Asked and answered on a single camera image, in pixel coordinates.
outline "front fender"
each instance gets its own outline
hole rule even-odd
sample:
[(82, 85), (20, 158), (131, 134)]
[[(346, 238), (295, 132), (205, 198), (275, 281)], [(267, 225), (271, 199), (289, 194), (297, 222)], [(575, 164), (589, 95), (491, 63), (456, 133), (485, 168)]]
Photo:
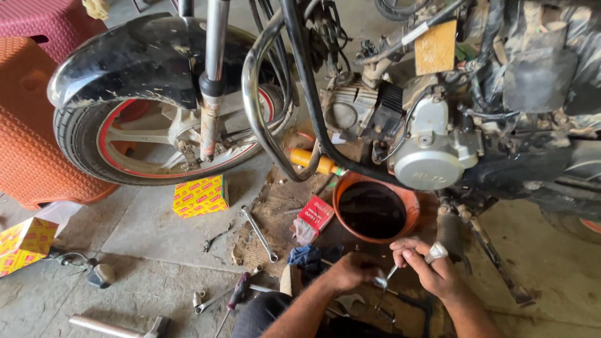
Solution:
[[(151, 99), (197, 109), (198, 77), (204, 70), (206, 21), (168, 13), (139, 17), (97, 35), (75, 49), (57, 68), (47, 95), (59, 109)], [(229, 26), (223, 75), (227, 93), (240, 88), (240, 73), (255, 37)], [(261, 82), (274, 81), (261, 67)]]

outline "yellow cardboard box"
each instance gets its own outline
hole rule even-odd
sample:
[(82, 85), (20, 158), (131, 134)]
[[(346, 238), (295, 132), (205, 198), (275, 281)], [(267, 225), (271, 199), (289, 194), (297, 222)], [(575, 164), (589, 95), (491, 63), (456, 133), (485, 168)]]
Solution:
[(0, 277), (46, 257), (57, 229), (32, 217), (0, 232)]
[(173, 211), (181, 218), (230, 208), (227, 182), (223, 175), (180, 183), (173, 194)]

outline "man's hand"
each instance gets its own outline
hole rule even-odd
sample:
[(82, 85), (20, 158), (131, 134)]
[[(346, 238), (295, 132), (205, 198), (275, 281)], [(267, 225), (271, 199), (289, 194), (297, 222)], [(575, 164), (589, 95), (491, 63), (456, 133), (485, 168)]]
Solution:
[(457, 275), (448, 257), (435, 259), (431, 265), (426, 264), (424, 256), (431, 247), (417, 237), (401, 238), (390, 244), (394, 263), (399, 267), (409, 264), (419, 275), (422, 286), (445, 305), (470, 295), (468, 286)]
[(323, 274), (336, 292), (351, 290), (362, 282), (372, 281), (380, 275), (383, 275), (383, 272), (376, 261), (362, 253), (349, 253), (343, 256)]

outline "dark trousers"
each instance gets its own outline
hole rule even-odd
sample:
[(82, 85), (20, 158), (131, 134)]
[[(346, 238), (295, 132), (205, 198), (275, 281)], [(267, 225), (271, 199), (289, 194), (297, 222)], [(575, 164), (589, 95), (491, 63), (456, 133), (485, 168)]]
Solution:
[[(266, 292), (240, 310), (230, 338), (259, 338), (263, 332), (292, 304), (292, 297), (281, 292)], [(337, 317), (322, 325), (316, 338), (401, 338), (372, 325), (354, 319)]]

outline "pink plastic stool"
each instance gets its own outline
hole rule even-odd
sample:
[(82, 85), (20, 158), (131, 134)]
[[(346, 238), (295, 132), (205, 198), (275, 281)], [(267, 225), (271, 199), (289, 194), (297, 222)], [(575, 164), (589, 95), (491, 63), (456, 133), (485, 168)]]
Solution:
[(89, 17), (81, 0), (0, 0), (0, 37), (30, 37), (59, 64), (104, 31), (104, 22)]

